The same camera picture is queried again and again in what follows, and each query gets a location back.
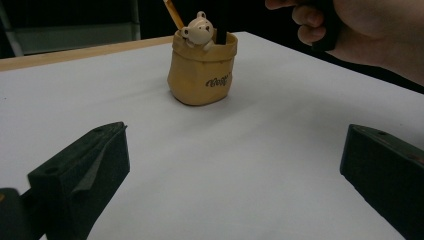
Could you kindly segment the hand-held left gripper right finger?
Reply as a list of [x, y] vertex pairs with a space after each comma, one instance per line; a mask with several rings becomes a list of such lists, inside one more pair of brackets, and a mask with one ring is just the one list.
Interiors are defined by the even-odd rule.
[[424, 151], [351, 124], [340, 173], [406, 240], [424, 240]]

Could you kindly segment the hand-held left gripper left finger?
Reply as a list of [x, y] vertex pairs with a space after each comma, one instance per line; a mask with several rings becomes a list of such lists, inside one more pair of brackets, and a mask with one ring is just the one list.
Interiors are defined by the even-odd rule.
[[86, 240], [130, 172], [126, 125], [90, 130], [28, 174], [45, 205], [48, 240]]

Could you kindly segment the black brush pen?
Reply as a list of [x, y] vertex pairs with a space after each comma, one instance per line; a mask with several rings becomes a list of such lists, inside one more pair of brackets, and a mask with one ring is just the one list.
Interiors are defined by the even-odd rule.
[[225, 45], [227, 41], [227, 20], [222, 17], [216, 21], [216, 44]]

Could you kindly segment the tan bear pen holder cup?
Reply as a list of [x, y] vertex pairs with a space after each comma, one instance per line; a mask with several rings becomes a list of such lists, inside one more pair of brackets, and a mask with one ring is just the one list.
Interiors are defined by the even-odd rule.
[[199, 11], [173, 36], [168, 86], [180, 102], [191, 106], [211, 104], [228, 95], [233, 79], [238, 39], [228, 33], [226, 44], [216, 43], [216, 29]]

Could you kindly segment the orange-tipped pencil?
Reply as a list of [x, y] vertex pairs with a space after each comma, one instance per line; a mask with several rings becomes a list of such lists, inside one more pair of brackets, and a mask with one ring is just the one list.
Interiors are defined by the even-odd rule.
[[163, 0], [163, 2], [177, 29], [181, 30], [184, 27], [184, 23], [174, 3], [172, 2], [172, 0]]

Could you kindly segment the white table board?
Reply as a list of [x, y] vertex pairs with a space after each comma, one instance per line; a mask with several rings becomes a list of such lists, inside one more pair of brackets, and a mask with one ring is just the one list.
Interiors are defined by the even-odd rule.
[[89, 240], [402, 240], [339, 172], [350, 124], [424, 148], [424, 95], [238, 34], [229, 95], [169, 92], [168, 39], [0, 60], [0, 187], [110, 122], [131, 170]]

